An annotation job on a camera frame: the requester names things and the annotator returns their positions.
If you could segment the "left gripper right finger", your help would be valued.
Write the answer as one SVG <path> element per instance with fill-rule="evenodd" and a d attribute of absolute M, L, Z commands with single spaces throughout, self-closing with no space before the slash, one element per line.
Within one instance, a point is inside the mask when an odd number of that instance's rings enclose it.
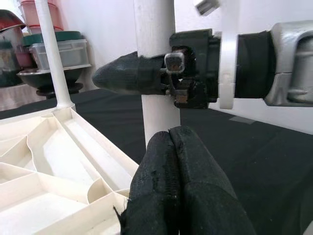
<path fill-rule="evenodd" d="M 189 127 L 169 131 L 182 183 L 182 235 L 254 235 L 225 172 Z"/>

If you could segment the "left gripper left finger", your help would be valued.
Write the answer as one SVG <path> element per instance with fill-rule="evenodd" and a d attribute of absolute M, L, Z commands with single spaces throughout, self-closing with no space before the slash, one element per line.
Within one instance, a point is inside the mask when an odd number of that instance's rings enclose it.
<path fill-rule="evenodd" d="M 122 235 L 177 235 L 181 190 L 174 144 L 168 132 L 150 139 L 132 179 L 126 209 L 119 215 Z"/>

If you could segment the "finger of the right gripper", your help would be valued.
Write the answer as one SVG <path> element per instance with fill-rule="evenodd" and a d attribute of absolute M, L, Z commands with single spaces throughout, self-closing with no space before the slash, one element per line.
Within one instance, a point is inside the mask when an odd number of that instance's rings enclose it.
<path fill-rule="evenodd" d="M 117 94 L 165 95 L 169 82 L 163 68 L 164 55 L 147 58 L 135 51 L 100 67 L 92 81 Z"/>

